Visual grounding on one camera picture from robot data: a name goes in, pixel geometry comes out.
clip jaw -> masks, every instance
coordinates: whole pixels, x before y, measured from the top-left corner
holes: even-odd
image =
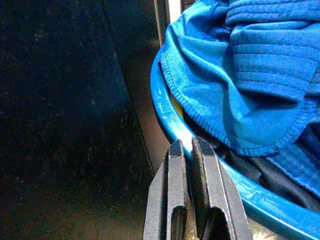
[[[184,239],[188,197],[186,161],[182,142],[177,140],[149,187],[143,239]]]
[[[252,240],[236,185],[220,164],[211,145],[192,139],[191,194],[197,236],[201,240]],[[182,240],[188,210],[186,160],[180,140],[167,151],[150,187],[143,239]]]

stitched hem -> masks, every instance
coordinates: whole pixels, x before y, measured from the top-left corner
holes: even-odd
[[[208,123],[195,109],[194,107],[183,97],[180,93],[173,77],[171,74],[171,68],[166,56],[166,52],[164,51],[160,55],[161,67],[164,78],[170,88],[172,95],[178,101],[178,103],[184,108],[186,113],[206,132],[218,138],[221,142],[226,144],[228,147],[235,150],[240,155],[245,156],[264,156],[268,154],[273,154],[277,152],[279,149],[283,148],[287,144],[293,143],[302,131],[305,129],[306,125],[309,123],[310,118],[312,117],[312,113],[315,111],[315,102],[311,99],[306,99],[301,112],[295,118],[293,124],[288,127],[284,135],[275,140],[272,144],[260,147],[239,147],[233,141],[231,141],[223,132],[215,128],[215,126]]]

dark surface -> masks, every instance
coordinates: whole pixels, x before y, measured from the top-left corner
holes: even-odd
[[[189,8],[196,0],[181,0],[182,11]]]
[[[123,67],[128,90],[155,172],[159,169],[170,146],[156,118],[150,92],[150,71],[158,49],[159,42],[154,39],[148,48],[129,58],[130,64]]]
[[[118,58],[149,44],[144,3],[5,4],[1,239],[141,239],[153,172]]]

blue fabric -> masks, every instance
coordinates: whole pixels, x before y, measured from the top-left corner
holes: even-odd
[[[198,0],[168,27],[166,83],[212,136],[320,196],[320,146],[307,147],[320,136],[320,0],[226,2]]]

blue towel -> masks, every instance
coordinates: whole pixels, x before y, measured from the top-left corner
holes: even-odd
[[[320,0],[198,0],[161,52],[171,93],[198,125],[320,196],[319,149],[307,147],[320,136]]]

